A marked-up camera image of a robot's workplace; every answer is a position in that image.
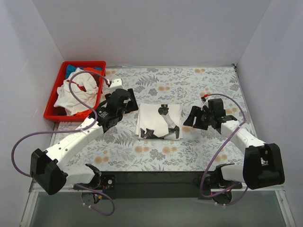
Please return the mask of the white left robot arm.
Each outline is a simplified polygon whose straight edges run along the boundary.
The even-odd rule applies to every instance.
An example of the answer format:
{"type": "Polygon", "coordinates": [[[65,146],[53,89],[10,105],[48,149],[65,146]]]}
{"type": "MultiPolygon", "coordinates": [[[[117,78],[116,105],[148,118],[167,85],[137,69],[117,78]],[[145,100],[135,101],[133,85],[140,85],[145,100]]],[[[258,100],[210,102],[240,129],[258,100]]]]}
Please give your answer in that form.
{"type": "Polygon", "coordinates": [[[101,171],[92,164],[68,167],[68,162],[97,137],[116,126],[128,114],[138,110],[132,89],[125,90],[121,78],[111,81],[109,93],[76,129],[58,143],[31,155],[30,175],[49,194],[66,185],[96,189],[101,186],[101,171]]]}

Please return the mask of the white t-shirt with black print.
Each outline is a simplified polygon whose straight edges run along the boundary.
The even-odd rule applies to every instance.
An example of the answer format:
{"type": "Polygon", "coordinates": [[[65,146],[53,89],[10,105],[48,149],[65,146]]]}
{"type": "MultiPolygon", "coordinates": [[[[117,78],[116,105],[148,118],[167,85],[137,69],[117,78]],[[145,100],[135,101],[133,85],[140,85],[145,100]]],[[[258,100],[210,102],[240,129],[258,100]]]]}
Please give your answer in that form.
{"type": "Polygon", "coordinates": [[[182,139],[180,110],[178,104],[140,104],[135,134],[141,140],[182,139]]]}

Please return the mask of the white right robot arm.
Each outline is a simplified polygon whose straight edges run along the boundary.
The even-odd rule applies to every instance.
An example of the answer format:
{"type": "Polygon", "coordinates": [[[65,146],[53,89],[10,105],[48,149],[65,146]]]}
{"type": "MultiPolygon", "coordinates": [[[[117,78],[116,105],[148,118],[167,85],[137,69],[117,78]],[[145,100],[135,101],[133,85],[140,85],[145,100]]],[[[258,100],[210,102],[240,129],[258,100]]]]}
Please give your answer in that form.
{"type": "Polygon", "coordinates": [[[265,143],[256,138],[232,115],[227,115],[220,98],[211,99],[203,107],[193,106],[185,126],[207,130],[212,127],[244,154],[242,165],[221,164],[207,176],[208,183],[220,188],[230,183],[245,183],[250,189],[259,189],[285,182],[280,148],[275,143],[265,143]]]}

